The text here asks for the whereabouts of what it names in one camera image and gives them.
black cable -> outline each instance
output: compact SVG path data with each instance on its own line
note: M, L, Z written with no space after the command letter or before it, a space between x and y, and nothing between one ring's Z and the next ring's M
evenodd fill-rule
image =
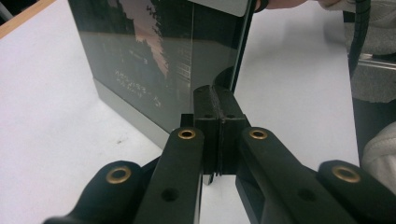
M371 0L356 0L355 32L348 55L350 78L353 77L353 73L358 65L361 49L366 39L370 21L370 8Z

white tabletop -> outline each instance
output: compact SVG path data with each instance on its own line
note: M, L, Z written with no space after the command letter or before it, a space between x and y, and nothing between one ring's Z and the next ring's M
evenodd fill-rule
M0 223L67 214L94 174L161 150L101 102L67 1L0 40ZM236 98L314 169L358 163L342 14L316 3L254 16ZM201 223L248 223L234 178L204 187Z

brass insert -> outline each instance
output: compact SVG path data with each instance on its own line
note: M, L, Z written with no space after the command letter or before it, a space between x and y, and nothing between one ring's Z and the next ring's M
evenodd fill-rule
M178 132L178 137L182 139L192 139L195 137L195 131L191 129L185 129Z
M106 180L110 184L120 184L129 179L131 174L132 172L128 166L117 166L107 173Z
M332 168L332 173L339 179L342 179L348 183L358 183L361 181L361 176L354 170L343 165L337 165Z
M250 137L256 139L265 139L268 137L268 134L262 130L251 130L248 134L250 134Z

fabric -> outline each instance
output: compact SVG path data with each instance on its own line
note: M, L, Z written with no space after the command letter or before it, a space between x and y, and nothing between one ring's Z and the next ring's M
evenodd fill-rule
M344 10L355 12L355 0L340 0L335 4L318 1L327 10ZM372 0L370 25L380 28L396 28L396 1Z
M396 122L373 138L363 153L362 168L396 194Z

wooden edge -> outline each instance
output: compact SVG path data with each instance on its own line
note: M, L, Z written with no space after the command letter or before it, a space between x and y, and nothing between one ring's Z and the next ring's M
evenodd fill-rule
M13 30L31 19L34 15L39 13L47 6L51 5L53 2L55 2L55 0L40 0L34 3L31 7L26 8L23 12L11 20L4 23L2 26L0 26L0 39L11 33Z

